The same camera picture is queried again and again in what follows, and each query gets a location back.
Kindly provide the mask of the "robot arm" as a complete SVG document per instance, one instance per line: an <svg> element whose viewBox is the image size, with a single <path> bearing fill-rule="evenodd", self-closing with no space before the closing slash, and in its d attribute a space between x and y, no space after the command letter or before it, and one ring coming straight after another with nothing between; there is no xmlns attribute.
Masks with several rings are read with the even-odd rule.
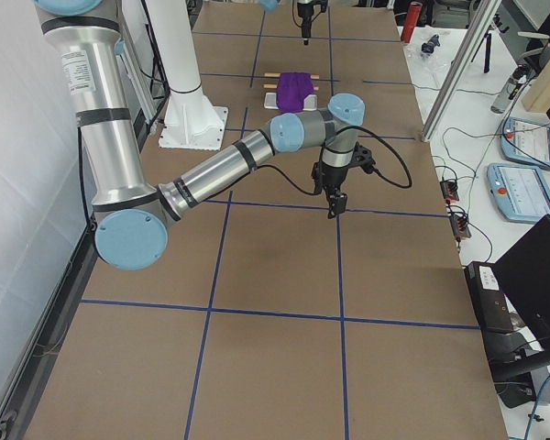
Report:
<svg viewBox="0 0 550 440"><path fill-rule="evenodd" d="M154 264L168 244L169 227L198 204L264 168L280 153L318 148L313 168L316 190L331 215L341 214L341 191L358 148L356 131L366 106L351 93L334 94L321 109L277 115L230 146L222 143L227 109L205 96L184 5L150 1L155 32L168 80L164 144L212 151L210 159L166 184L150 185L117 57L127 45L127 24L118 1L38 1L46 41L61 58L96 185L92 201L95 248L121 270Z"/></svg>
<svg viewBox="0 0 550 440"><path fill-rule="evenodd" d="M277 0L260 0L259 4L266 12L274 11L279 5ZM308 46L312 37L312 24L314 21L314 9L316 1L292 1L292 20L301 30L302 43Z"/></svg>

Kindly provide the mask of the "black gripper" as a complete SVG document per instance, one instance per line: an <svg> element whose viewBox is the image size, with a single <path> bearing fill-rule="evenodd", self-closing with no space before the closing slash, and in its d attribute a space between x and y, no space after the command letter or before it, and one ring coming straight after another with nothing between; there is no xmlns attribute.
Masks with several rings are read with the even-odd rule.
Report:
<svg viewBox="0 0 550 440"><path fill-rule="evenodd" d="M302 32L302 42L304 46L309 45L309 39L312 36L312 21L314 16L314 4L312 1L298 1L297 13L301 20L300 29Z"/></svg>
<svg viewBox="0 0 550 440"><path fill-rule="evenodd" d="M328 202L328 219L333 219L345 212L347 194L341 191L341 185L347 176L347 168L337 168L323 162L315 162L312 169L314 183L313 193L325 193Z"/></svg>

